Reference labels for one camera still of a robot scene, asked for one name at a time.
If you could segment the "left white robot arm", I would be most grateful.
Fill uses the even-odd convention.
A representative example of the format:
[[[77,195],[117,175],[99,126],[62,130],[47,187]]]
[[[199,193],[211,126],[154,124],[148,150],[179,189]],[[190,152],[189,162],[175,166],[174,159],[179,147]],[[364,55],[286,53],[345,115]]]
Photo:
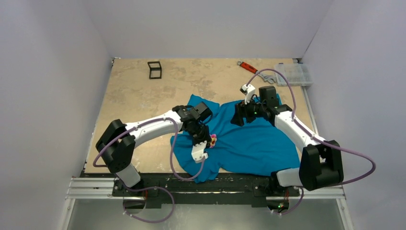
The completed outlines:
[[[212,117],[213,112],[201,102],[195,106],[178,105],[160,116],[140,122],[125,124],[120,119],[113,120],[96,142],[98,155],[93,166],[99,167],[97,161],[102,158],[103,167],[122,181],[124,190],[131,196],[137,196],[142,192],[143,183],[131,163],[134,149],[160,136],[185,131],[192,138],[192,159],[203,164],[208,159],[205,150],[212,141],[207,125]]]

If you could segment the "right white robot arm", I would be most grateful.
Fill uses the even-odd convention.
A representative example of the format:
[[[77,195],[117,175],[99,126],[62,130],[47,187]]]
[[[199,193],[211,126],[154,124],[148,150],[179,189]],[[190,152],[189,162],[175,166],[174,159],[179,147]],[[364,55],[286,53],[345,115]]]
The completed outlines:
[[[231,123],[241,127],[262,117],[285,134],[302,153],[298,168],[271,173],[269,189],[273,194],[280,195],[291,186],[313,191],[343,182],[339,144],[324,138],[317,141],[318,135],[294,116],[288,105],[280,104],[275,87],[260,87],[259,102],[254,101],[253,85],[244,84],[240,91],[245,95],[245,99],[235,105]]]

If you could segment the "blue t-shirt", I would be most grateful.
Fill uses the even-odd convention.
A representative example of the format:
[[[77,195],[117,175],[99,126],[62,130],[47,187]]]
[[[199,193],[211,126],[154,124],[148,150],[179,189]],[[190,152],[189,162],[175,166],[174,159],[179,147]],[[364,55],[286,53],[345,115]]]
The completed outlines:
[[[192,159],[192,138],[188,133],[170,140],[175,143],[174,156],[180,167],[191,175],[198,174],[194,179],[196,183],[215,179],[220,169],[269,176],[275,171],[300,166],[294,143],[268,121],[257,118],[244,126],[231,124],[237,101],[218,104],[192,94],[188,105],[200,102],[214,114],[208,127],[217,140],[212,148],[205,149],[208,159],[203,164]]]

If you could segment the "pink flower brooch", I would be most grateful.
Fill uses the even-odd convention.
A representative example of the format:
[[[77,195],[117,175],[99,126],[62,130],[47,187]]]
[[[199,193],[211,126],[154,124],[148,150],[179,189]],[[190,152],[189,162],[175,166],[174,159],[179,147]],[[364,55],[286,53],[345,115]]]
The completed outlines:
[[[216,142],[217,142],[217,135],[211,134],[211,141],[208,142],[208,147],[213,148],[216,145]]]

